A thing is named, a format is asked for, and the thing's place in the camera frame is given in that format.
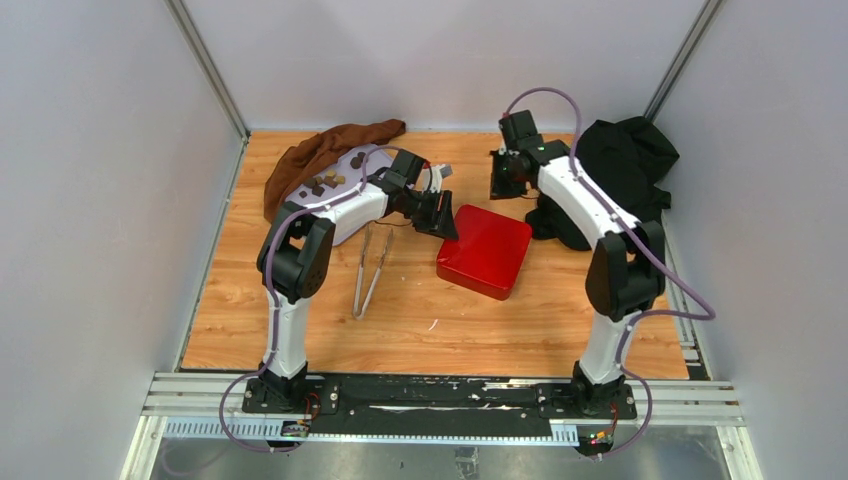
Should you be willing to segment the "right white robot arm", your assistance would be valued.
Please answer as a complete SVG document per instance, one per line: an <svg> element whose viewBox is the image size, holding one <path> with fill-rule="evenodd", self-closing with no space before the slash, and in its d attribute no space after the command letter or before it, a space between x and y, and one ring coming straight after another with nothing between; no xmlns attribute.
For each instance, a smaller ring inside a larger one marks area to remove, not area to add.
<svg viewBox="0 0 848 480"><path fill-rule="evenodd" d="M663 228L654 221L642 223L618 206L590 178L572 148L561 140L543 139L530 111L505 113L498 127L502 144L491 153L490 198L518 198L534 187L589 242L585 290L595 313L570 393L577 413L596 417L624 382L628 322L649 310L665 290Z"/></svg>

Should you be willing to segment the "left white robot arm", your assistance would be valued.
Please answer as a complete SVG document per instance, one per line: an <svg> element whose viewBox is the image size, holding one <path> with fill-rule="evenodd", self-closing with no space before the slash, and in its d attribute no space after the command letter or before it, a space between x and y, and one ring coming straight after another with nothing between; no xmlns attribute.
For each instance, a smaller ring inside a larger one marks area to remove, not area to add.
<svg viewBox="0 0 848 480"><path fill-rule="evenodd" d="M296 412L306 400L307 321L334 245L394 213L418 233L458 239L453 194L443 188L443 176L442 166L398 149L389 166L362 169L359 180L340 194L311 204L289 201L278 208L257 256L269 329L256 376L279 411Z"/></svg>

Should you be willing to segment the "red chocolate box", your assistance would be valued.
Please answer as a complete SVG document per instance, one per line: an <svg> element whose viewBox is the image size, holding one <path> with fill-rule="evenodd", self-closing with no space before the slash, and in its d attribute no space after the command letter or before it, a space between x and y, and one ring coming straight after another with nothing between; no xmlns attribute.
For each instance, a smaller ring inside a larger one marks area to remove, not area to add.
<svg viewBox="0 0 848 480"><path fill-rule="evenodd" d="M504 301L512 293L520 269L495 263L438 263L439 278L486 297Z"/></svg>

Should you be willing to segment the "red box lid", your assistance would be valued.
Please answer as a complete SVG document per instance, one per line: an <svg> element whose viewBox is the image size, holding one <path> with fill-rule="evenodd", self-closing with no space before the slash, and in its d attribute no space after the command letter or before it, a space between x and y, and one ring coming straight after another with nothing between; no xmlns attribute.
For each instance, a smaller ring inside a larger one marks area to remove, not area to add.
<svg viewBox="0 0 848 480"><path fill-rule="evenodd" d="M458 209L455 224L459 239L443 242L436 266L495 263L521 270L532 237L530 225L473 205Z"/></svg>

